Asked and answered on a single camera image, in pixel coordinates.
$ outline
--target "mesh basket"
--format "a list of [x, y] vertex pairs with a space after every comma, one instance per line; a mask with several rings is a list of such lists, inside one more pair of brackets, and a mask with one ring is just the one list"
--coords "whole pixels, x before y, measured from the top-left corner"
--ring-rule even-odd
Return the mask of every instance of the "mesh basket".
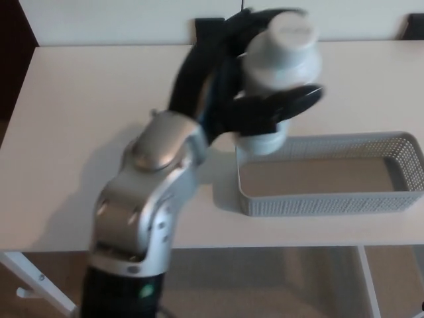
[[[294, 160], [382, 158], [393, 162], [402, 187], [385, 192], [249, 196], [242, 190], [240, 167], [247, 163]], [[424, 191], [424, 158], [416, 139], [405, 132], [290, 137], [277, 152], [252, 156], [237, 149], [238, 186], [242, 212], [253, 217], [341, 215], [403, 211]]]

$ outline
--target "table leg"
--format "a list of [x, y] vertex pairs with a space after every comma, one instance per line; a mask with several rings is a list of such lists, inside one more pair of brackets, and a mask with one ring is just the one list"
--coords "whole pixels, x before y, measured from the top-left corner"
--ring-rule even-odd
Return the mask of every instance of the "table leg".
[[378, 307], [376, 290], [374, 289], [374, 283], [372, 282], [372, 275], [370, 266], [368, 264], [368, 258], [366, 257], [365, 246], [360, 245], [356, 247], [358, 250], [359, 261], [362, 267], [362, 273], [364, 274], [364, 281], [366, 291], [368, 293], [368, 299], [370, 301], [370, 307], [373, 318], [381, 318], [380, 309]]
[[0, 262], [66, 317], [74, 315], [76, 305], [21, 252], [0, 252]]
[[[421, 285], [424, 288], [424, 245], [415, 245], [413, 247], [415, 260], [417, 261], [418, 270], [421, 277]], [[424, 318], [424, 312], [417, 314], [414, 318]]]

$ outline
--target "gray plastic basket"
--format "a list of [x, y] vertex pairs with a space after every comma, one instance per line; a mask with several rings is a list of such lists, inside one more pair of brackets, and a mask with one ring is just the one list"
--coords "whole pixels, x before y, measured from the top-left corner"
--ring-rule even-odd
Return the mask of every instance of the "gray plastic basket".
[[[252, 156], [240, 148], [236, 152], [242, 212], [253, 217], [403, 211], [424, 194], [423, 153], [416, 139], [406, 132], [290, 137], [279, 151], [271, 155]], [[296, 162], [303, 165], [298, 168], [301, 169], [301, 175], [306, 174], [304, 178], [319, 178], [318, 182], [315, 180], [312, 183], [303, 183], [312, 187], [312, 191], [308, 189], [304, 194], [299, 192], [298, 185], [302, 184], [302, 180], [293, 179], [299, 175], [293, 168], [293, 163]], [[258, 181], [260, 178], [247, 170], [255, 164], [261, 165], [256, 167], [256, 173], [263, 177], [262, 185]], [[267, 164], [272, 164], [268, 168], [272, 172], [263, 176], [262, 172], [266, 170]], [[285, 169], [282, 168], [282, 172], [279, 172], [279, 167], [284, 167], [284, 164]], [[320, 164], [326, 164], [326, 168], [322, 169], [324, 166], [320, 167]], [[307, 170], [313, 165], [317, 169], [309, 173]], [[338, 178], [343, 174], [331, 170], [337, 166], [346, 170], [346, 182], [356, 180], [356, 187], [360, 186], [358, 179], [361, 178], [360, 173], [354, 171], [354, 166], [365, 167], [362, 169], [362, 179], [365, 178], [366, 181], [361, 185], [364, 189], [356, 188], [352, 192], [346, 192], [337, 188], [335, 192], [338, 193], [323, 193], [325, 189], [322, 188], [332, 183], [330, 175]], [[385, 170], [387, 176], [374, 175], [380, 170]], [[322, 178], [326, 171], [330, 171], [329, 178]], [[287, 184], [284, 184], [285, 176], [289, 175], [291, 179], [288, 178]], [[268, 179], [270, 182], [271, 179], [277, 180], [280, 189], [291, 189], [297, 183], [297, 193], [264, 195], [267, 186], [263, 185], [269, 183]], [[248, 193], [247, 189], [254, 189], [255, 186], [260, 193]], [[314, 187], [322, 191], [315, 193]]]

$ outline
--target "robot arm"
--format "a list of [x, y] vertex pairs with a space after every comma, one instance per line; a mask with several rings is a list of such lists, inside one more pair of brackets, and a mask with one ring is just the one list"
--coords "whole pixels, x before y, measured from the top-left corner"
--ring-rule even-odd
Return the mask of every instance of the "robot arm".
[[220, 135], [273, 133], [321, 97], [303, 86], [267, 98], [241, 97], [239, 56], [282, 10], [243, 10], [196, 44], [167, 111], [131, 142], [119, 174], [95, 207], [80, 317], [155, 318], [180, 209], [197, 188], [196, 168]]

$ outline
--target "white table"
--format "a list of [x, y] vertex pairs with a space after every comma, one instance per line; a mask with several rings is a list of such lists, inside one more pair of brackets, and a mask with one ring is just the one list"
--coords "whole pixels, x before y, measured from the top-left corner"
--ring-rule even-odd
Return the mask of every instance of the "white table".
[[[325, 98], [291, 134], [408, 131], [424, 144], [424, 42], [321, 43]], [[1, 261], [67, 315], [73, 304], [24, 258], [87, 250], [92, 207], [121, 152], [165, 109], [189, 46], [37, 48], [0, 150]], [[423, 244], [424, 201], [405, 213], [253, 219], [238, 211], [233, 144], [222, 136], [199, 171], [175, 248]]]

